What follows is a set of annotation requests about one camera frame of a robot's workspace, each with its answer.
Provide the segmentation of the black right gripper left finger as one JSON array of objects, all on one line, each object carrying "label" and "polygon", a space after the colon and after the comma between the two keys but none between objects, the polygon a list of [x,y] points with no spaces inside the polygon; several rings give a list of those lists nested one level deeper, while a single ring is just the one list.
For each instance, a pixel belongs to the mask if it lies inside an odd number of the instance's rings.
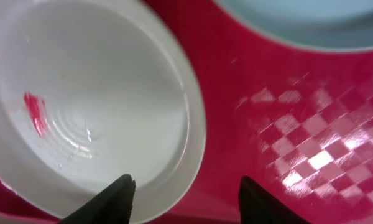
[{"label": "black right gripper left finger", "polygon": [[136,182],[124,174],[58,224],[128,224]]}]

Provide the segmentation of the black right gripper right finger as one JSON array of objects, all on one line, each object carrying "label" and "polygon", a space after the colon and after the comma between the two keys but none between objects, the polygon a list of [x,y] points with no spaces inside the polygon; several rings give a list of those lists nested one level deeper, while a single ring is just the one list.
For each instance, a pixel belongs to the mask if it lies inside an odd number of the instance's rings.
[{"label": "black right gripper right finger", "polygon": [[238,193],[242,224],[310,224],[248,176]]}]

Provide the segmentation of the white plate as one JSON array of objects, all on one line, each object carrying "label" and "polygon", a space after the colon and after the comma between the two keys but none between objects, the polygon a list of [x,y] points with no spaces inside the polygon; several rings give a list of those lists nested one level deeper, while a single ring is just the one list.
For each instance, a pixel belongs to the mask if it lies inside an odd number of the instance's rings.
[{"label": "white plate", "polygon": [[170,210],[206,116],[180,44],[141,1],[0,1],[0,179],[63,218],[129,174],[131,223]]}]

